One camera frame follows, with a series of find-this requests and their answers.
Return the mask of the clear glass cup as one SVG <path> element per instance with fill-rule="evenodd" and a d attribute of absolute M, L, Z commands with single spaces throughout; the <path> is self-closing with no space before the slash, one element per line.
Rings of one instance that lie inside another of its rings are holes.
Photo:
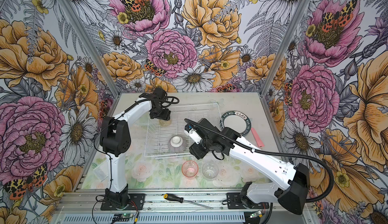
<path fill-rule="evenodd" d="M 218 176 L 219 168 L 214 161 L 207 161 L 202 166 L 202 174 L 205 178 L 212 180 Z"/>

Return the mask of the pink glass cup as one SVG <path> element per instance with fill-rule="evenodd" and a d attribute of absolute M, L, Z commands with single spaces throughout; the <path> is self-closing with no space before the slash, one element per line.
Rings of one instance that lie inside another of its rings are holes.
<path fill-rule="evenodd" d="M 182 165 L 181 171 L 186 178 L 194 178 L 198 174 L 199 167 L 195 161 L 188 160 Z"/>

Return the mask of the dark green rimmed plate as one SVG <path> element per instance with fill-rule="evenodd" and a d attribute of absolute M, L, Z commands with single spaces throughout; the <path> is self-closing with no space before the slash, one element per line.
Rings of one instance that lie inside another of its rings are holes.
<path fill-rule="evenodd" d="M 228 111 L 221 116 L 220 126 L 228 127 L 243 136 L 246 136 L 252 128 L 251 120 L 240 111 Z"/>

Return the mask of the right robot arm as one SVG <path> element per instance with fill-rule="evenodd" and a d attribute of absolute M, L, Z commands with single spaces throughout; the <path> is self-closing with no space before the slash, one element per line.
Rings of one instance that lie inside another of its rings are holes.
<path fill-rule="evenodd" d="M 190 154 L 196 159 L 204 158 L 209 152 L 219 153 L 222 157 L 230 156 L 246 163 L 270 179 L 265 185 L 245 183 L 233 201 L 246 208 L 277 202 L 293 214 L 302 214 L 310 184 L 305 165 L 294 166 L 282 161 L 280 153 L 264 152 L 235 130 L 224 128 L 220 131 L 205 118 L 198 123 L 190 119 L 185 122 L 185 133 L 193 140 Z"/>

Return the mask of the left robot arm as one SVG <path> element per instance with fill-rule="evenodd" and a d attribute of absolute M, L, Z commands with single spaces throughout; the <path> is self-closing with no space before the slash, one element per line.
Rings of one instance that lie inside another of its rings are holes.
<path fill-rule="evenodd" d="M 108 187 L 104 202 L 108 207 L 124 209 L 130 203 L 128 184 L 125 177 L 125 153 L 131 145 L 129 128 L 144 114 L 150 119 L 170 120 L 169 106 L 178 104 L 179 99 L 168 96 L 164 89 L 142 93 L 138 99 L 116 116 L 103 119 L 100 131 L 100 146 L 108 161 Z"/>

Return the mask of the amber glass cup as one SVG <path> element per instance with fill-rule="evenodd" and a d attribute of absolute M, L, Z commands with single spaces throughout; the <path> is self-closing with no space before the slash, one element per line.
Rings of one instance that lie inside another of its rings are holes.
<path fill-rule="evenodd" d="M 159 125 L 161 127 L 168 127 L 171 125 L 171 123 L 172 123 L 172 120 L 161 120 L 161 119 L 159 120 Z"/>

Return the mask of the pink silicone utensil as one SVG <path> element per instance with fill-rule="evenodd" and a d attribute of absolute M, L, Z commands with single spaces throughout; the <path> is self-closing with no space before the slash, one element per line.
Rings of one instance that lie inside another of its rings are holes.
<path fill-rule="evenodd" d="M 259 137 L 257 131 L 254 129 L 254 128 L 251 128 L 251 133 L 255 139 L 255 142 L 256 142 L 256 145 L 259 147 L 259 148 L 262 148 L 264 147 L 264 143 L 263 141 L 261 140 L 261 138 Z"/>

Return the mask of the clear plastic square container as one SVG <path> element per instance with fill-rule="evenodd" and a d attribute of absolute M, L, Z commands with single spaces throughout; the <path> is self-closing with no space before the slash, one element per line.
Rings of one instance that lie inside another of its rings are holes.
<path fill-rule="evenodd" d="M 104 181 L 109 177 L 108 163 L 107 162 L 101 163 L 100 165 L 98 165 L 93 169 L 93 173 L 98 180 Z"/>

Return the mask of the small green circuit board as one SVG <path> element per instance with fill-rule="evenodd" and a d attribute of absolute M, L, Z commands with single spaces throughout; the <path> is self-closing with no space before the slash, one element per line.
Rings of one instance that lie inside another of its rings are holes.
<path fill-rule="evenodd" d="M 132 218 L 130 213 L 117 213 L 112 218 L 112 223 L 115 222 L 128 222 Z"/>

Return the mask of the aluminium corner post left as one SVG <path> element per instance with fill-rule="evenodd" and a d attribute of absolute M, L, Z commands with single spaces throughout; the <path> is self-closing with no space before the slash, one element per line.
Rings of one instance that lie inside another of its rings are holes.
<path fill-rule="evenodd" d="M 78 15 L 78 12 L 76 12 L 75 10 L 75 7 L 72 5 L 70 0 L 57 0 L 57 1 L 60 7 L 64 10 L 66 17 L 68 18 L 72 27 L 74 28 L 80 40 L 82 41 L 83 45 L 85 46 L 89 56 L 95 63 L 99 72 L 101 73 L 101 76 L 103 77 L 106 85 L 110 89 L 113 97 L 115 99 L 118 98 L 120 96 L 120 91 L 116 86 L 115 82 L 113 81 L 112 77 L 110 76 L 107 67 L 105 66 L 102 58 L 100 57 L 97 48 L 93 44 L 82 20 Z"/>

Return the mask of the aluminium corner post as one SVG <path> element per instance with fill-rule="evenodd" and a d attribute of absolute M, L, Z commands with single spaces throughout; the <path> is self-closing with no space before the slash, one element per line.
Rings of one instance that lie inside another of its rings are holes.
<path fill-rule="evenodd" d="M 276 72 L 279 69 L 280 65 L 282 64 L 282 60 L 284 58 L 286 50 L 287 50 L 287 48 L 292 40 L 293 34 L 294 34 L 295 30 L 297 29 L 297 26 L 299 25 L 299 23 L 302 19 L 302 16 L 304 15 L 305 11 L 307 10 L 310 1 L 311 0 L 299 0 L 299 3 L 296 7 L 296 11 L 290 19 L 289 26 L 288 26 L 286 33 L 283 37 L 283 40 L 279 46 L 279 49 L 275 55 L 273 65 L 272 65 L 271 69 L 269 70 L 268 76 L 264 82 L 262 89 L 261 89 L 261 96 L 265 96 L 265 94 L 269 90 L 269 87 L 272 85 L 272 82 L 276 76 Z"/>
<path fill-rule="evenodd" d="M 110 89 L 113 97 L 115 99 L 118 98 L 120 96 L 120 91 L 116 86 L 115 82 L 113 81 L 112 77 L 110 76 L 107 67 L 105 66 L 102 58 L 100 57 L 97 48 L 93 44 L 82 20 L 78 15 L 78 12 L 76 12 L 75 10 L 75 7 L 72 5 L 70 0 L 57 0 L 57 1 L 60 7 L 64 10 L 66 17 L 68 18 L 72 27 L 74 28 L 80 40 L 82 41 L 83 45 L 85 46 L 89 56 L 95 63 L 99 72 L 101 73 L 101 76 L 103 77 L 106 85 Z"/>

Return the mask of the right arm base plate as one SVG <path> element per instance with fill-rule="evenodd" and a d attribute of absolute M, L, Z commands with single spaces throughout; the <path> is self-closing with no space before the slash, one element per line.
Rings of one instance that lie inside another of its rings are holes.
<path fill-rule="evenodd" d="M 269 209 L 268 202 L 254 203 L 248 197 L 237 192 L 226 193 L 226 199 L 222 204 L 227 205 L 228 209 Z"/>

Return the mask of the yellow handled screwdriver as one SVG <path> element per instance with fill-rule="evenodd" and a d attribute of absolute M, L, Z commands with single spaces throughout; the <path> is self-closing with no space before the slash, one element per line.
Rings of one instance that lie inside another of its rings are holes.
<path fill-rule="evenodd" d="M 206 205 L 203 205 L 203 204 L 199 204 L 199 203 L 196 203 L 194 201 L 189 201 L 189 200 L 185 200 L 184 198 L 182 197 L 178 197 L 174 194 L 171 194 L 171 193 L 166 193 L 163 195 L 163 198 L 165 200 L 168 200 L 168 201 L 171 201 L 171 202 L 178 202 L 178 203 L 189 203 L 189 204 L 192 204 L 192 205 L 196 205 L 196 206 L 200 206 L 200 207 L 203 207 L 203 208 L 206 208 L 206 209 L 213 209 L 212 207 L 210 206 L 206 206 Z"/>

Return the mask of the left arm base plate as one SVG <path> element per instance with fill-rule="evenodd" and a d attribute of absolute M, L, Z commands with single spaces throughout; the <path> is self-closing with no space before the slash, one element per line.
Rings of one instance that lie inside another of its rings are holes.
<path fill-rule="evenodd" d="M 145 203 L 145 194 L 128 194 L 116 195 L 112 197 L 105 197 L 101 210 L 103 211 L 116 211 L 116 210 L 143 210 L 143 205 Z"/>

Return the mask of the aluminium corner post right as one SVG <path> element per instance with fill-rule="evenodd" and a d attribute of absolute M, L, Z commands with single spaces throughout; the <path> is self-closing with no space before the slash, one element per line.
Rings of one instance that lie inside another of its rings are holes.
<path fill-rule="evenodd" d="M 283 40 L 279 46 L 279 49 L 275 55 L 273 65 L 272 65 L 271 69 L 269 70 L 268 76 L 264 82 L 262 89 L 261 89 L 261 96 L 265 96 L 265 94 L 269 90 L 269 87 L 272 85 L 272 82 L 276 76 L 276 72 L 279 69 L 280 65 L 282 64 L 282 60 L 284 58 L 286 50 L 287 50 L 287 48 L 292 40 L 293 34 L 294 34 L 295 30 L 297 29 L 297 26 L 299 25 L 299 23 L 302 19 L 302 16 L 304 15 L 305 11 L 307 10 L 310 1 L 311 0 L 299 0 L 299 3 L 296 7 L 296 11 L 290 19 L 289 26 L 288 26 L 286 33 L 283 37 Z"/>

